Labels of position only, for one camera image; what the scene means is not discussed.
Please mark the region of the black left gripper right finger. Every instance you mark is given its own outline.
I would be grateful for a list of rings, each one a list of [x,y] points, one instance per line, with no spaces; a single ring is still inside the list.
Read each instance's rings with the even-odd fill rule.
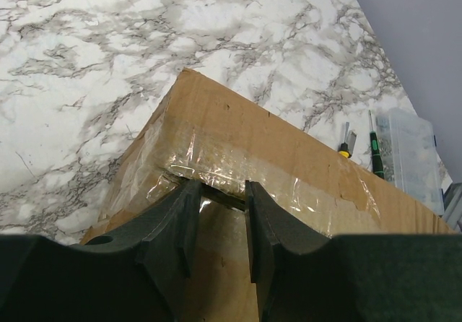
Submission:
[[[459,321],[460,235],[316,232],[245,184],[261,321]]]

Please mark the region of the brown cardboard express box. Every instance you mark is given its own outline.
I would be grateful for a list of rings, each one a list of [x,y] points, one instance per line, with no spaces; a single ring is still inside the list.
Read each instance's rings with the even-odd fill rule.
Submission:
[[[204,184],[189,318],[261,321],[250,277],[245,184],[316,232],[457,235],[426,206],[232,90],[182,71],[123,154],[91,240],[184,180]]]

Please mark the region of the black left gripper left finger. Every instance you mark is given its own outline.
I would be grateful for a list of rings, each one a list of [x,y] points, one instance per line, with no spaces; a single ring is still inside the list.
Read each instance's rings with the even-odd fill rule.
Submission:
[[[178,321],[202,186],[186,181],[138,217],[79,245],[1,237],[3,321]]]

